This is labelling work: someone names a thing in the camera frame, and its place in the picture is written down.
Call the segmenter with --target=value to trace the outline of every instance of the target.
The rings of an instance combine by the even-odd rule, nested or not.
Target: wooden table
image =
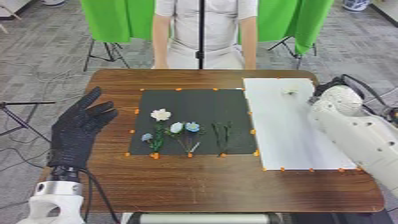
[[[266,171],[252,155],[227,158],[124,156],[140,89],[241,88],[241,78],[309,78],[305,71],[101,70],[87,90],[103,88],[119,117],[96,141],[89,168],[117,212],[376,212],[380,190],[364,172]],[[94,194],[92,211],[106,212]]]

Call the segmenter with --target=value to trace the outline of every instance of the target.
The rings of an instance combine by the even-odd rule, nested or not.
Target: orange dot
[[[256,152],[252,153],[254,156],[259,156],[259,150],[256,150]]]

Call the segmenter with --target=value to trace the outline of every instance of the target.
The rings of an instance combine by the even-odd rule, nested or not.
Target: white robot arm
[[[311,108],[311,117],[337,148],[398,197],[398,129],[362,111],[348,86],[334,86]]]

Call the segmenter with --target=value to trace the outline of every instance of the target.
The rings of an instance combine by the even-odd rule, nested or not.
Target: black glove
[[[96,135],[117,116],[113,102],[87,109],[101,96],[96,87],[58,117],[51,127],[51,155],[48,166],[71,166],[85,169]]]

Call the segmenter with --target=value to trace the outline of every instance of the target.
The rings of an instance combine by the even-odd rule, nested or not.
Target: person
[[[256,17],[257,0],[206,0],[204,69],[256,69]],[[197,69],[199,0],[156,0],[152,49],[154,69]]]

